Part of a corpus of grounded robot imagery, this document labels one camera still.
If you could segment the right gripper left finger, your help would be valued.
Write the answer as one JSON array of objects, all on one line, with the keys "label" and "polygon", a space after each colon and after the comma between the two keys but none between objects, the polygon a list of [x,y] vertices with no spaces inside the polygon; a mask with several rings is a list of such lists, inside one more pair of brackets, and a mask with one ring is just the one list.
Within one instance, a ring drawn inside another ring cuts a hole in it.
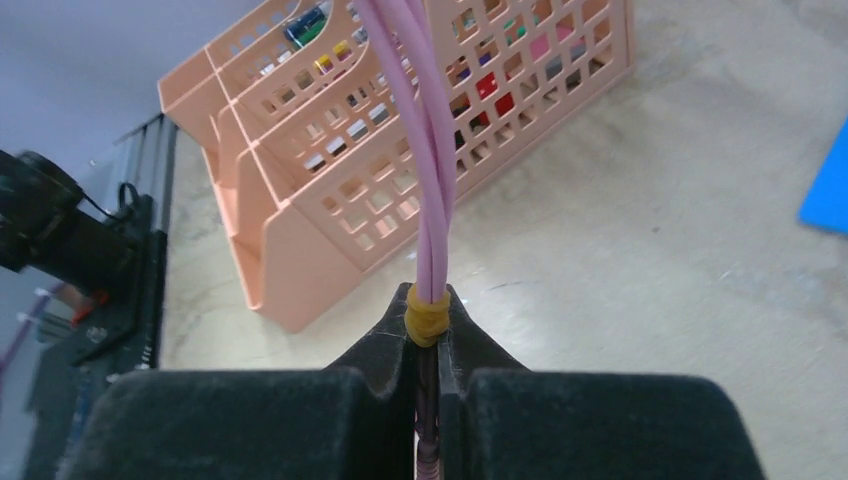
[{"label": "right gripper left finger", "polygon": [[409,479],[414,367],[401,284],[319,370],[136,371],[96,402],[72,479]]}]

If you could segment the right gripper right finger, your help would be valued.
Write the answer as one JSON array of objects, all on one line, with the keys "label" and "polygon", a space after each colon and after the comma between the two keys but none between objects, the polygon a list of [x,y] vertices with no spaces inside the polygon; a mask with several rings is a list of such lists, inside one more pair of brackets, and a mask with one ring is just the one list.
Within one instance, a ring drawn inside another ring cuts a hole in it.
[{"label": "right gripper right finger", "polygon": [[700,376],[534,371],[459,298],[438,343],[445,479],[761,479],[734,402]]}]

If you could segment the pink wired headphones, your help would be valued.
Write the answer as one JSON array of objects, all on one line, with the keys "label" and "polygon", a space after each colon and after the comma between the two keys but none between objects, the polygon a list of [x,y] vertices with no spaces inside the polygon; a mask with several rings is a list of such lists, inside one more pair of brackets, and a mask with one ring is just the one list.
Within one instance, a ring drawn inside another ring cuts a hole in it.
[{"label": "pink wired headphones", "polygon": [[[456,150],[453,117],[437,65],[433,37],[419,1],[358,1],[361,17],[414,155],[420,211],[414,283],[426,303],[447,289],[449,228],[456,199]],[[415,343],[415,476],[440,476],[437,343]]]}]

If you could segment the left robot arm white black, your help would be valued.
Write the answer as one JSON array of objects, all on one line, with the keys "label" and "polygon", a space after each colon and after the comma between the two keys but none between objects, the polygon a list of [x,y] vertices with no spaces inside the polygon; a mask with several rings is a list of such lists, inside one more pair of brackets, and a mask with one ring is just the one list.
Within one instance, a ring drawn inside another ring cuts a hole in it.
[{"label": "left robot arm white black", "polygon": [[85,293],[132,283],[151,224],[152,199],[118,186],[118,210],[97,220],[79,209],[98,204],[64,170],[30,150],[1,152],[1,266],[27,267]]}]

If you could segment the yellow rubber band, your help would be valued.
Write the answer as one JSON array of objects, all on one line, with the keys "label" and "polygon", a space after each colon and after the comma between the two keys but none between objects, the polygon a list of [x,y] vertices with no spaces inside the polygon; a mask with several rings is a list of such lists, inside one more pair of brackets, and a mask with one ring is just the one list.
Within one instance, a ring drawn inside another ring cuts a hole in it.
[{"label": "yellow rubber band", "polygon": [[419,298],[417,284],[412,284],[407,292],[404,324],[409,338],[417,346],[432,347],[439,336],[447,331],[450,303],[451,294],[448,291],[435,303],[426,303]]}]

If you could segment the peach plastic desk organizer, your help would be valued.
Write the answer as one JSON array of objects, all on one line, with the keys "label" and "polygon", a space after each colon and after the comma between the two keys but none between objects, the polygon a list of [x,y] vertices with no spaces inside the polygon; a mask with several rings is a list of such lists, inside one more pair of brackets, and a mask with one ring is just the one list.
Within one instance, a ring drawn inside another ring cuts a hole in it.
[{"label": "peach plastic desk organizer", "polygon": [[[528,153],[634,67],[629,1],[427,1],[457,193]],[[475,84],[494,73],[514,108]],[[406,245],[420,189],[349,1],[267,1],[158,83],[202,148],[248,307],[298,332]]]}]

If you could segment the red black stamp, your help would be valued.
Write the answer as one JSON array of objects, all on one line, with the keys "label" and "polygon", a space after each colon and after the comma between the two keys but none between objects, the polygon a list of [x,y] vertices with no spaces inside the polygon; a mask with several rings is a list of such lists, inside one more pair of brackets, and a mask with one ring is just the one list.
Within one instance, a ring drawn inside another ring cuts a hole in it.
[{"label": "red black stamp", "polygon": [[501,91],[494,73],[489,73],[478,80],[475,88],[481,100],[485,100],[492,95],[496,96],[494,107],[499,118],[504,117],[514,108],[515,103],[512,94],[509,91]]}]

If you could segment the blue notebook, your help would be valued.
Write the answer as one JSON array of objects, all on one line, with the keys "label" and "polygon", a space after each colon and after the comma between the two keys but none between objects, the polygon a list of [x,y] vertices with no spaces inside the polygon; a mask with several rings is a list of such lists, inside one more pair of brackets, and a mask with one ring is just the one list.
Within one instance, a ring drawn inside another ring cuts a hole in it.
[{"label": "blue notebook", "polygon": [[847,134],[844,122],[798,212],[799,220],[847,235]]}]

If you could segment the black base frame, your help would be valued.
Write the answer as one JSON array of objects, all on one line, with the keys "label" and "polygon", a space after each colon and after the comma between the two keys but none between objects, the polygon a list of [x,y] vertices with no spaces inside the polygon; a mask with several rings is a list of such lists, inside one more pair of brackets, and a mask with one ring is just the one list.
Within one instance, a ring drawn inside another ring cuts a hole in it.
[{"label": "black base frame", "polygon": [[25,411],[34,421],[24,479],[64,479],[95,402],[121,375],[158,365],[177,127],[160,116],[123,143],[116,210],[97,244],[130,247],[130,261],[90,307],[58,314],[58,294],[36,312],[45,342]]}]

